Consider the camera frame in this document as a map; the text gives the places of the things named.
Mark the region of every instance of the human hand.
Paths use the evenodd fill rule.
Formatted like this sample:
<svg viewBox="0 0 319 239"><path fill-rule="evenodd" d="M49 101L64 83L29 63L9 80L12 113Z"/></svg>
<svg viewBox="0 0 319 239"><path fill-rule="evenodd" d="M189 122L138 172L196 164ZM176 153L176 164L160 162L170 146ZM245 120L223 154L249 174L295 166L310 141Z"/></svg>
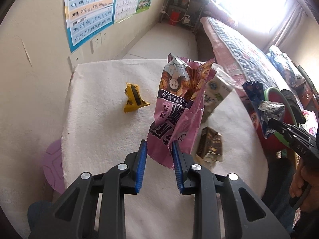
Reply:
<svg viewBox="0 0 319 239"><path fill-rule="evenodd" d="M310 170L304 166L303 160L300 159L289 189L292 198L300 197L302 195L301 188L305 181L312 187L308 196L300 206L300 210L309 213L319 208L319 171Z"/></svg>

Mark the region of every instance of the white cable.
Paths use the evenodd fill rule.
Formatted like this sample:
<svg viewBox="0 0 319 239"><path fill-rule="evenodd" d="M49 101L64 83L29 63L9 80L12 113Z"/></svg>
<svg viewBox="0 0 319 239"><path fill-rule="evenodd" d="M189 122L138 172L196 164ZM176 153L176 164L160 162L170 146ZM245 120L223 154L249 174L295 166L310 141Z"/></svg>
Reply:
<svg viewBox="0 0 319 239"><path fill-rule="evenodd" d="M187 10L186 10L186 12L185 12L183 18L181 18L179 21L174 21L174 20L172 20L171 17L168 15L168 13L167 13L167 12L165 12L165 13L167 14L167 16L169 17L169 19L170 19L172 22L174 22L174 23L180 22L180 21L183 20L184 17L186 16L186 14L187 14L187 12L188 12L189 4L190 4L190 0L189 0L189 2L188 2Z"/></svg>

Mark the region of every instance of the electrical outlet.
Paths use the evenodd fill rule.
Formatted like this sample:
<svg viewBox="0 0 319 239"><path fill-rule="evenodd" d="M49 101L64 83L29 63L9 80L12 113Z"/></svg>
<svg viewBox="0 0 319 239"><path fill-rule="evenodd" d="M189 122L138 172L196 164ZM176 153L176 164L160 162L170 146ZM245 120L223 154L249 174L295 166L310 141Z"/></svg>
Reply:
<svg viewBox="0 0 319 239"><path fill-rule="evenodd" d="M97 36L95 36L91 40L91 48L92 48L92 53L94 53L99 47L102 45L102 36L101 33L99 33Z"/></svg>
<svg viewBox="0 0 319 239"><path fill-rule="evenodd" d="M107 30L103 30L101 32L101 35L102 35L102 43L106 42L107 41L107 37L108 37L108 34L107 34Z"/></svg>
<svg viewBox="0 0 319 239"><path fill-rule="evenodd" d="M72 69L74 69L78 64L84 63L82 48L75 50L70 56L70 62Z"/></svg>

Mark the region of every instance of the pink snack bag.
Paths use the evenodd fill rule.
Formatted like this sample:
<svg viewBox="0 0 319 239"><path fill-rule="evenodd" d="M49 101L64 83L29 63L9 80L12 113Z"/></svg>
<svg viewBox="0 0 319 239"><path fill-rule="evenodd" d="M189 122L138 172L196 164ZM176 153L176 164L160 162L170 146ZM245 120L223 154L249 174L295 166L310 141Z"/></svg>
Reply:
<svg viewBox="0 0 319 239"><path fill-rule="evenodd" d="M156 162L173 168L170 147L175 140L183 153L191 153L203 115L205 84L216 74L214 61L168 56L147 136L147 153Z"/></svg>

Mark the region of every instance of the metal screw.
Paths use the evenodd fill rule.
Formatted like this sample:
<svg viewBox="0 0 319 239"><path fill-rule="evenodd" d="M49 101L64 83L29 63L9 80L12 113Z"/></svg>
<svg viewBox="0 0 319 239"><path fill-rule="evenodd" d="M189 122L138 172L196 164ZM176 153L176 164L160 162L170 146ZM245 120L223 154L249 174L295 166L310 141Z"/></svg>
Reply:
<svg viewBox="0 0 319 239"><path fill-rule="evenodd" d="M228 174L228 178L231 179L232 181L237 181L238 175L236 173L230 173Z"/></svg>
<svg viewBox="0 0 319 239"><path fill-rule="evenodd" d="M86 180L88 178L90 178L90 174L88 172L84 172L84 173L81 174L81 179L82 180Z"/></svg>
<svg viewBox="0 0 319 239"><path fill-rule="evenodd" d="M193 164L193 165L192 165L192 169L193 169L194 171L199 171L199 170L202 169L202 167L201 167L199 164Z"/></svg>
<svg viewBox="0 0 319 239"><path fill-rule="evenodd" d="M126 164L119 164L119 165L117 166L117 168L118 168L119 170L126 170L126 169L127 169L127 165L126 165Z"/></svg>

